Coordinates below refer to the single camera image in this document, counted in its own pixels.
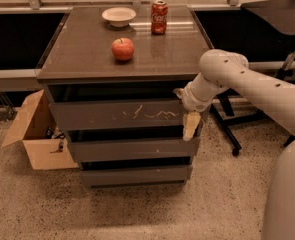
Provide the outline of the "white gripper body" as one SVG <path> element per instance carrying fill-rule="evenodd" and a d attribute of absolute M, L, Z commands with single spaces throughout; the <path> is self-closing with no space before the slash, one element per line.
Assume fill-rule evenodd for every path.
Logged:
<path fill-rule="evenodd" d="M 198 99 L 193 93 L 191 89 L 191 84 L 188 83 L 182 90 L 182 103 L 184 107 L 191 112 L 203 112 L 210 104 L 211 101 L 202 101 Z"/>

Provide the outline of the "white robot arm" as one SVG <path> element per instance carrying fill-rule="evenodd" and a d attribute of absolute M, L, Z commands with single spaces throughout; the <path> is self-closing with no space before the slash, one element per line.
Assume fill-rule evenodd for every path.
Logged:
<path fill-rule="evenodd" d="M 253 71 L 245 56 L 212 49 L 199 61 L 199 73 L 174 93 L 187 113 L 183 139 L 193 138 L 200 114 L 213 98 L 233 89 L 295 136 L 295 85 Z M 268 190 L 261 240 L 295 240 L 295 140 L 279 156 Z"/>

